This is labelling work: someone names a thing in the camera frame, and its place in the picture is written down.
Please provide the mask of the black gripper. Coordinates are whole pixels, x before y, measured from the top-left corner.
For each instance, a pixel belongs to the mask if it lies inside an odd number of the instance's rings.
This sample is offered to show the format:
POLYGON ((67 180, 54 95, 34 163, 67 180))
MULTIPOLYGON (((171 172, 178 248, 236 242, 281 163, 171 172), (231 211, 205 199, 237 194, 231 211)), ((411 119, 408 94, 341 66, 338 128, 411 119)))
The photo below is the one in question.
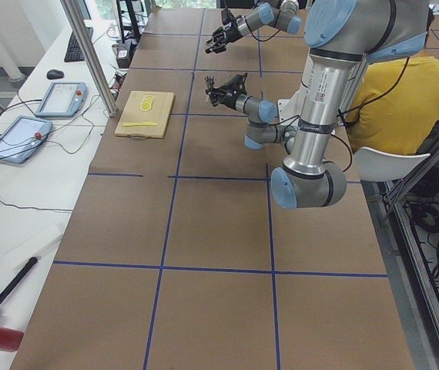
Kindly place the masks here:
POLYGON ((243 85, 240 87, 220 87, 206 89, 209 101, 213 106, 224 105, 228 108, 236 110, 236 102, 240 96, 246 95, 246 89, 243 85))
POLYGON ((247 34, 247 27, 245 22, 231 22, 224 29, 219 27, 213 34, 213 39, 225 39, 225 42, 213 42, 210 40, 206 44, 205 53, 206 54, 219 54, 226 51, 226 46, 228 42, 235 42, 241 39, 247 34))

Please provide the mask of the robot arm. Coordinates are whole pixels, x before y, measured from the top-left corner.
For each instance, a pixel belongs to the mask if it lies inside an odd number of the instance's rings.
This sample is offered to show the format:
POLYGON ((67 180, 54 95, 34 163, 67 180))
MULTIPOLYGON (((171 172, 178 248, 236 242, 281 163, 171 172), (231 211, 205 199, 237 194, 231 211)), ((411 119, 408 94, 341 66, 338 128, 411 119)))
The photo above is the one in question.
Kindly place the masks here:
POLYGON ((290 0, 254 1, 253 7, 245 15, 234 15, 225 6, 221 11, 222 26, 206 41, 205 53, 225 52, 230 43, 252 35, 265 25, 291 35, 297 34, 302 25, 299 9, 300 2, 290 0))
POLYGON ((302 32, 309 52, 308 80, 281 108, 250 96, 245 75, 223 86, 206 81, 213 105, 224 105, 248 119, 244 143, 259 149, 282 143, 287 156, 270 177, 276 203, 283 208, 327 207, 346 192, 341 168, 324 154, 337 121, 348 78, 360 62, 383 62, 412 56, 423 46, 427 30, 426 1, 317 1, 306 18, 296 1, 258 2, 246 15, 221 12, 222 25, 206 51, 226 46, 268 25, 290 34, 302 32))

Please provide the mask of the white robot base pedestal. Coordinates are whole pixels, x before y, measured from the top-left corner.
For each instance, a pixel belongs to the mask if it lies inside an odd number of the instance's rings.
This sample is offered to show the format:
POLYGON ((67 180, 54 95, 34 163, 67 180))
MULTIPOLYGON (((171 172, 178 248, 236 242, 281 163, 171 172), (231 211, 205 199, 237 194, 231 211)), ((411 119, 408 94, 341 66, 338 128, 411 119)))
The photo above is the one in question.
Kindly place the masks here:
POLYGON ((307 84, 301 80, 299 89, 290 99, 278 100, 278 115, 281 126, 297 127, 307 94, 307 84))

